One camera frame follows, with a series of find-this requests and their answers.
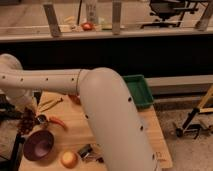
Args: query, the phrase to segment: food item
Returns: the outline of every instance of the food item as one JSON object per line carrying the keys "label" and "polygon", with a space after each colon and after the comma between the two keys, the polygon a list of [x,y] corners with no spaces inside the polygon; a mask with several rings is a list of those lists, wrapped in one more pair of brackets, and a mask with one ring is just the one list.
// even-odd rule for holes
{"label": "food item", "polygon": [[21,120],[18,123],[18,132],[21,135],[29,134],[33,130],[33,127],[35,126],[35,116],[36,115],[32,110],[25,108]]}
{"label": "food item", "polygon": [[81,24],[81,27],[83,28],[84,31],[89,31],[94,28],[94,25],[90,22],[86,22],[86,23]]}
{"label": "food item", "polygon": [[58,124],[58,125],[62,126],[64,128],[64,130],[67,130],[67,125],[61,119],[59,119],[55,116],[50,116],[49,122]]}
{"label": "food item", "polygon": [[67,168],[74,168],[78,163],[78,156],[76,153],[67,150],[61,156],[61,163]]}

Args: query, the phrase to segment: purple bowl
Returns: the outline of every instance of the purple bowl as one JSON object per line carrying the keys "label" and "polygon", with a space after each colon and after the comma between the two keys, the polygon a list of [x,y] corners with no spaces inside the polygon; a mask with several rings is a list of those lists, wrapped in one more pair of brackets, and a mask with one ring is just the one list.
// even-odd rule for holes
{"label": "purple bowl", "polygon": [[47,130],[34,132],[28,137],[23,146],[23,154],[30,161],[45,157],[52,149],[54,137]]}

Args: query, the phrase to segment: green tray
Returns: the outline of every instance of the green tray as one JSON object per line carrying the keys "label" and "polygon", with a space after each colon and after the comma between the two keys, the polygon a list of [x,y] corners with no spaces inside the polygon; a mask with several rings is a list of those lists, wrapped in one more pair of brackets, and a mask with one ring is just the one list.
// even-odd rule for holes
{"label": "green tray", "polygon": [[143,75],[123,76],[137,108],[148,108],[153,104],[153,96]]}

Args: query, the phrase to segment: office chair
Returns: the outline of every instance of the office chair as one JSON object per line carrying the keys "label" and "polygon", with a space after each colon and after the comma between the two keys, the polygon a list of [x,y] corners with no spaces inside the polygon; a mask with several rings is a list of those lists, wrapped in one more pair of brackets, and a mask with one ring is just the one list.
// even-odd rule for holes
{"label": "office chair", "polygon": [[[198,9],[197,3],[190,8],[190,1],[187,0],[150,0],[150,8],[153,12],[150,15],[158,16],[161,20],[156,19],[153,23],[143,24],[141,28],[145,26],[158,26],[158,27],[178,27],[183,19],[185,12],[195,12]],[[181,15],[178,23],[169,23],[166,20],[173,16]]]}

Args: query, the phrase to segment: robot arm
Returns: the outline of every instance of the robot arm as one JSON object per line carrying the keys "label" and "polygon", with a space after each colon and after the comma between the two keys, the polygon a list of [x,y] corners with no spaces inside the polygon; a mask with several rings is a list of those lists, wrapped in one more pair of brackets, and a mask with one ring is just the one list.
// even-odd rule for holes
{"label": "robot arm", "polygon": [[0,56],[0,87],[13,104],[27,107],[32,100],[28,90],[79,94],[109,171],[161,170],[128,88],[115,71],[23,71],[11,67],[12,61],[17,59]]}

